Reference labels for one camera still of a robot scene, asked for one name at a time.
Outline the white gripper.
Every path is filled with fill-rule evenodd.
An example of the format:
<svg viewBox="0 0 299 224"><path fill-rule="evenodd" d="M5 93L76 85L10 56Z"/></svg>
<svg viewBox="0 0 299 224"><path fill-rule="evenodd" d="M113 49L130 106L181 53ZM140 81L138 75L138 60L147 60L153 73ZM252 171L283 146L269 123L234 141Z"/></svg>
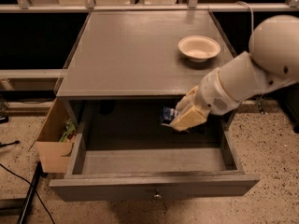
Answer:
<svg viewBox="0 0 299 224"><path fill-rule="evenodd" d="M194 86L177 103L178 114L170 123L172 128L185 131L205 123L209 113L221 116L239 107L240 103L222 87L219 72L215 68L205 75L198 87Z"/></svg>

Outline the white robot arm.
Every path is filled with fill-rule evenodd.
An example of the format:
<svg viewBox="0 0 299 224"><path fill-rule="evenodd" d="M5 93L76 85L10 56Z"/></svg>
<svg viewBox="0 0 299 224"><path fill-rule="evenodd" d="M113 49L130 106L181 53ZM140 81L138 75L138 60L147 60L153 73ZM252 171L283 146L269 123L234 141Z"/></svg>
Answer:
<svg viewBox="0 0 299 224"><path fill-rule="evenodd" d="M224 115L250 97L299 82L299 18L277 15L252 32L249 49L205 75L176 105L177 131Z"/></svg>

